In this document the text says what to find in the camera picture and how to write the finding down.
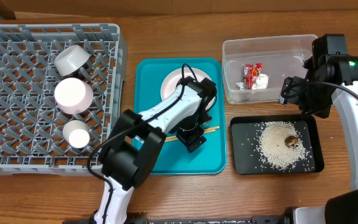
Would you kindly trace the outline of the white napkin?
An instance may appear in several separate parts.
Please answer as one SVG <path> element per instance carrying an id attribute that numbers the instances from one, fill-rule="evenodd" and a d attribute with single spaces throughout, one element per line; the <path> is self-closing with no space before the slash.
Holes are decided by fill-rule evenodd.
<path id="1" fill-rule="evenodd" d="M 269 76 L 261 73 L 257 77 L 252 77 L 250 80 L 244 79 L 242 82 L 237 82 L 236 85 L 240 90 L 263 90 L 269 84 Z"/>

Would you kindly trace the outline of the red snack wrapper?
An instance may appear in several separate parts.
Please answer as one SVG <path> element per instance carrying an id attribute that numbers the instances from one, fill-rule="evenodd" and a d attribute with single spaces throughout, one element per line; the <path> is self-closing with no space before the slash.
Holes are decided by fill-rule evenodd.
<path id="1" fill-rule="evenodd" d="M 244 80 L 245 86 L 248 90 L 252 90 L 254 84 L 256 83 L 256 79 L 259 77 L 262 71 L 263 64 L 246 64 L 244 67 Z"/>

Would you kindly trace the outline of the white round plate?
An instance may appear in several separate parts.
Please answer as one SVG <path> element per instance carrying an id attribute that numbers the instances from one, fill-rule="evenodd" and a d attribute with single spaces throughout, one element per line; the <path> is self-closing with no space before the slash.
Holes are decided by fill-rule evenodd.
<path id="1" fill-rule="evenodd" d="M 201 81 L 204 78 L 211 80 L 209 75 L 207 75 L 204 71 L 197 69 L 197 68 L 192 68 L 192 70 L 194 71 L 198 81 Z M 164 81 L 162 83 L 161 90 L 160 90 L 160 96 L 161 96 L 162 100 L 168 98 L 176 90 L 176 85 L 179 82 L 180 78 L 181 78 L 181 69 L 178 68 L 178 69 L 172 71 L 164 79 Z"/>

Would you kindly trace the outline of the brown food piece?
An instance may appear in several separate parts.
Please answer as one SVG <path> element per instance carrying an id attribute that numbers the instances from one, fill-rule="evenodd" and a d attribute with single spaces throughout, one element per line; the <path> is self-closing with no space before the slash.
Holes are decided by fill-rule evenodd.
<path id="1" fill-rule="evenodd" d="M 299 142 L 299 138 L 297 136 L 289 136 L 285 139 L 285 145 L 287 147 L 297 147 Z"/>

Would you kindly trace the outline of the white rice pile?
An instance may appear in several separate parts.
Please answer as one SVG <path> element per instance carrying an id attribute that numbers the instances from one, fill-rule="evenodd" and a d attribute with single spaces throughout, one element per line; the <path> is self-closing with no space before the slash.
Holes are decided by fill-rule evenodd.
<path id="1" fill-rule="evenodd" d="M 271 121 L 247 125 L 244 147 L 248 174 L 313 172 L 313 148 L 306 123 Z M 287 147 L 285 139 L 297 136 L 297 147 Z"/>

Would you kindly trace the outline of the small white cup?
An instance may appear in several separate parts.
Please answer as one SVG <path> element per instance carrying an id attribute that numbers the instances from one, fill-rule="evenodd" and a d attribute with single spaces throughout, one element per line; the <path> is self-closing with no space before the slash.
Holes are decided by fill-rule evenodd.
<path id="1" fill-rule="evenodd" d="M 89 128 L 86 123 L 73 120 L 66 123 L 63 127 L 63 138 L 70 146 L 80 149 L 88 145 L 90 141 Z"/>

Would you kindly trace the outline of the pink shallow bowl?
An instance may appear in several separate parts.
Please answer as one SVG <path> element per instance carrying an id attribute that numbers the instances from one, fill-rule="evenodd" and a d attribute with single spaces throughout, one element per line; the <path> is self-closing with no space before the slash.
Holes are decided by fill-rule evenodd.
<path id="1" fill-rule="evenodd" d="M 64 113 L 82 113 L 93 102 L 93 90 L 87 83 L 78 78 L 66 78 L 56 86 L 54 98 L 58 107 Z"/>

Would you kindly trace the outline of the grey bowl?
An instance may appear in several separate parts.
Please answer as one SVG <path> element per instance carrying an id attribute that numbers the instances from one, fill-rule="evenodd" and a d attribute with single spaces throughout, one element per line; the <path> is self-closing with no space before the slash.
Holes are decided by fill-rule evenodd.
<path id="1" fill-rule="evenodd" d="M 64 77 L 80 69 L 91 57 L 84 48 L 72 45 L 55 57 L 54 64 L 59 74 Z"/>

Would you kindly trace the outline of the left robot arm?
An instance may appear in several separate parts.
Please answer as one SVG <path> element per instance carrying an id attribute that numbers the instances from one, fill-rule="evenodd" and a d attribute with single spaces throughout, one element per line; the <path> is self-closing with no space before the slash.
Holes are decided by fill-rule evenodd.
<path id="1" fill-rule="evenodd" d="M 202 124 L 211 121 L 208 105 L 216 94 L 216 84 L 208 78 L 200 82 L 181 78 L 176 90 L 158 105 L 120 115 L 109 137 L 93 151 L 102 168 L 91 174 L 104 181 L 104 192 L 90 223 L 126 221 L 131 195 L 150 175 L 167 134 L 175 134 L 189 152 L 206 142 Z"/>

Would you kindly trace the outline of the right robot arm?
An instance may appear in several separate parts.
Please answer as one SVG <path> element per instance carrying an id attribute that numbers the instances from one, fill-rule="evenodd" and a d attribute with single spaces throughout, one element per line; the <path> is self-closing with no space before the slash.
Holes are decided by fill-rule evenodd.
<path id="1" fill-rule="evenodd" d="M 278 102 L 320 118 L 336 108 L 349 155 L 351 190 L 322 206 L 294 208 L 288 218 L 291 223 L 358 223 L 358 57 L 348 54 L 344 35 L 325 34 L 313 41 L 304 68 L 305 77 L 284 80 Z"/>

